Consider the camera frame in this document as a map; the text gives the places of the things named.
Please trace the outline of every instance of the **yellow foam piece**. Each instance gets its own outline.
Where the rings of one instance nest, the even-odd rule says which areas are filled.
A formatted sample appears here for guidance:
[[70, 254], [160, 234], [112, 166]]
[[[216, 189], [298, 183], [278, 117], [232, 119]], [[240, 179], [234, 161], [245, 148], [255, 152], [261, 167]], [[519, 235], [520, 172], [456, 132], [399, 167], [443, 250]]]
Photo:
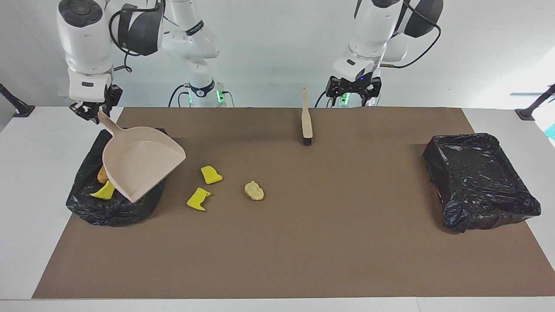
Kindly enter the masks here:
[[196, 189], [195, 194], [193, 194], [193, 196], [191, 196], [191, 198], [187, 200], [187, 206], [205, 212], [206, 209], [204, 209], [200, 204], [202, 204], [203, 201], [210, 195], [212, 194], [209, 191], [198, 188]]
[[204, 180], [208, 185], [220, 182], [224, 179], [224, 177], [219, 175], [218, 172], [216, 172], [216, 169], [214, 169], [212, 166], [200, 168], [200, 171], [203, 173]]
[[114, 191], [115, 191], [114, 184], [112, 184], [112, 182], [108, 180], [106, 184], [98, 192], [91, 194], [90, 196], [100, 198], [100, 199], [105, 199], [105, 200], [111, 200], [112, 196], [114, 195]]

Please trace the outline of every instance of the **table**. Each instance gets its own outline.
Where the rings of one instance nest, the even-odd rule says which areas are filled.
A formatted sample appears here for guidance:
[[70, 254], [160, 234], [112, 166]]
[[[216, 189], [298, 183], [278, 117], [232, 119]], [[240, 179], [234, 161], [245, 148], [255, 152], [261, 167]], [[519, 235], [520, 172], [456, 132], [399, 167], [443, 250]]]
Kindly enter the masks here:
[[[121, 108], [113, 111], [115, 118]], [[528, 221], [550, 263], [555, 263], [554, 199], [550, 182], [555, 149], [534, 123], [513, 111], [465, 109], [476, 132], [495, 135], [530, 191], [542, 203], [540, 218]], [[0, 310], [376, 310], [376, 311], [551, 311], [555, 298], [362, 298], [264, 300], [29, 300], [70, 212], [64, 203], [74, 174], [98, 127], [67, 108], [39, 107], [11, 121], [0, 133]]]

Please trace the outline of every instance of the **black trash bag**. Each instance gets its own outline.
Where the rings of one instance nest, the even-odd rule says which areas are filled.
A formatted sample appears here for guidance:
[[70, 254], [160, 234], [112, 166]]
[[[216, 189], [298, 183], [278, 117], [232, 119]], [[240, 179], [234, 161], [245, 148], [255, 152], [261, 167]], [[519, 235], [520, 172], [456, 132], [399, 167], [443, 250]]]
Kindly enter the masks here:
[[539, 202], [490, 134], [435, 136], [424, 160], [449, 229], [493, 229], [541, 214]]
[[152, 214], [164, 191], [165, 179], [135, 204], [117, 190], [114, 191], [111, 200], [90, 196], [104, 186], [97, 181], [97, 175], [102, 167], [102, 152], [111, 138], [112, 135], [106, 130], [98, 134], [90, 152], [77, 171], [65, 205], [90, 224], [118, 227], [137, 223]]

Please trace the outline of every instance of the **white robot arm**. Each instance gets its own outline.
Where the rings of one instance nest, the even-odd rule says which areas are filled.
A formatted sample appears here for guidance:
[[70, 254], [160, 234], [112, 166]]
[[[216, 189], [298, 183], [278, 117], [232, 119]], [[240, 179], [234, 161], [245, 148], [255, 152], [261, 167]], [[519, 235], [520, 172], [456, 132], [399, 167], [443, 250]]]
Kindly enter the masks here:
[[[163, 33], [166, 12], [181, 30]], [[112, 84], [112, 43], [126, 54], [126, 60], [163, 47], [185, 62], [196, 101], [218, 103], [217, 83], [205, 59], [217, 57], [219, 48], [194, 0], [61, 0], [57, 24], [68, 65], [69, 96], [78, 101], [70, 107], [87, 120], [98, 123], [98, 108], [108, 113], [123, 92]], [[130, 71], [127, 65], [115, 70], [119, 69]]]
[[358, 0], [355, 33], [343, 55], [334, 64], [339, 78], [330, 77], [325, 94], [335, 104], [337, 97], [358, 93], [362, 105], [366, 105], [368, 100], [380, 93], [380, 67], [404, 68], [414, 63], [398, 67], [382, 62], [404, 59], [407, 54], [406, 36], [422, 37], [433, 28], [437, 28], [441, 34], [437, 21], [442, 10], [443, 0]]

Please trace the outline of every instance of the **cable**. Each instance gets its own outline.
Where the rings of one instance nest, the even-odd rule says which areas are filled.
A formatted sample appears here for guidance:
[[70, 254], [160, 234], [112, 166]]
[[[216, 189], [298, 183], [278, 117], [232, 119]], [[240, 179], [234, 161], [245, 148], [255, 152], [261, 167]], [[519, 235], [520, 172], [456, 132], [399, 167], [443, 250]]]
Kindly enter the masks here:
[[554, 100], [555, 100], [555, 99], [552, 99], [552, 100], [550, 100], [549, 102], [542, 103], [540, 106], [538, 106], [538, 108], [544, 107], [545, 105], [547, 105], [547, 104], [553, 102]]
[[181, 96], [182, 96], [183, 94], [189, 95], [189, 92], [184, 91], [184, 92], [179, 93], [179, 95], [177, 96], [177, 105], [178, 105], [179, 107], [181, 107]]
[[422, 53], [420, 54], [419, 57], [417, 57], [414, 61], [410, 62], [409, 64], [403, 65], [403, 66], [396, 66], [396, 65], [392, 65], [392, 64], [381, 64], [380, 67], [385, 67], [385, 68], [405, 68], [405, 67], [409, 67], [410, 65], [413, 65], [414, 63], [418, 62], [424, 55], [426, 55], [426, 53], [428, 53], [428, 51], [430, 51], [433, 46], [436, 44], [436, 42], [440, 39], [441, 37], [441, 27], [437, 24], [434, 23], [433, 21], [431, 21], [430, 19], [428, 19], [427, 17], [425, 17], [424, 15], [420, 14], [420, 12], [418, 12], [417, 10], [415, 10], [413, 7], [411, 7], [411, 5], [406, 1], [403, 0], [403, 3], [407, 6], [407, 8], [409, 10], [411, 10], [413, 13], [416, 13], [418, 16], [420, 16], [422, 19], [424, 19], [426, 22], [428, 22], [430, 25], [434, 26], [437, 30], [437, 37], [436, 39], [432, 42], [432, 44], [430, 44], [430, 46]]
[[173, 93], [171, 94], [171, 97], [170, 97], [170, 101], [168, 102], [168, 107], [171, 107], [171, 102], [173, 101], [173, 98], [175, 97], [175, 94], [177, 93], [177, 91], [179, 91], [179, 89], [181, 89], [181, 88], [186, 88], [186, 86], [187, 86], [186, 84], [180, 84], [180, 85], [173, 91]]
[[133, 72], [133, 68], [127, 66], [127, 57], [129, 56], [129, 53], [125, 54], [125, 57], [123, 58], [123, 65], [122, 66], [117, 66], [116, 68], [114, 68], [114, 71], [120, 71], [122, 69], [125, 69], [126, 72], [128, 73], [132, 73]]
[[166, 16], [164, 16], [164, 19], [168, 22], [170, 22], [171, 24], [177, 26], [177, 27], [181, 27], [180, 25], [177, 25], [175, 22], [173, 22], [171, 19], [167, 18]]
[[229, 91], [222, 91], [222, 94], [229, 94], [229, 96], [231, 97], [231, 105], [235, 107], [235, 102], [233, 101], [233, 94]]
[[[156, 4], [158, 4], [158, 3], [161, 3], [163, 5], [163, 7], [164, 7], [163, 10], [164, 10], [164, 13], [165, 13], [166, 12], [166, 0], [160, 0], [160, 2], [157, 1]], [[156, 4], [154, 5], [153, 8], [150, 8], [150, 9], [137, 9], [137, 8], [133, 9], [133, 12], [155, 12], [157, 10]], [[119, 15], [121, 15], [121, 13], [122, 13], [122, 10], [119, 10], [119, 11], [115, 12], [114, 15], [112, 15], [112, 17], [110, 18], [110, 21], [108, 22], [108, 31], [110, 33], [110, 38], [114, 42], [115, 46], [118, 47], [118, 49], [120, 49], [123, 53], [125, 53], [125, 57], [123, 58], [123, 65], [114, 68], [114, 71], [117, 72], [121, 69], [125, 69], [125, 71], [127, 71], [128, 73], [131, 73], [131, 72], [133, 72], [133, 69], [131, 67], [127, 66], [127, 57], [128, 56], [133, 56], [133, 57], [141, 56], [141, 54], [131, 53], [131, 50], [129, 50], [129, 49], [124, 50], [122, 48], [122, 46], [120, 46], [120, 44], [117, 42], [117, 40], [115, 40], [114, 32], [112, 31], [112, 24], [114, 23], [115, 18], [118, 17]]]
[[318, 103], [320, 102], [320, 100], [322, 99], [322, 97], [324, 96], [324, 94], [326, 94], [326, 92], [322, 92], [322, 94], [320, 95], [320, 97], [318, 98], [318, 100], [316, 101], [316, 105], [314, 105], [314, 108], [318, 108]]

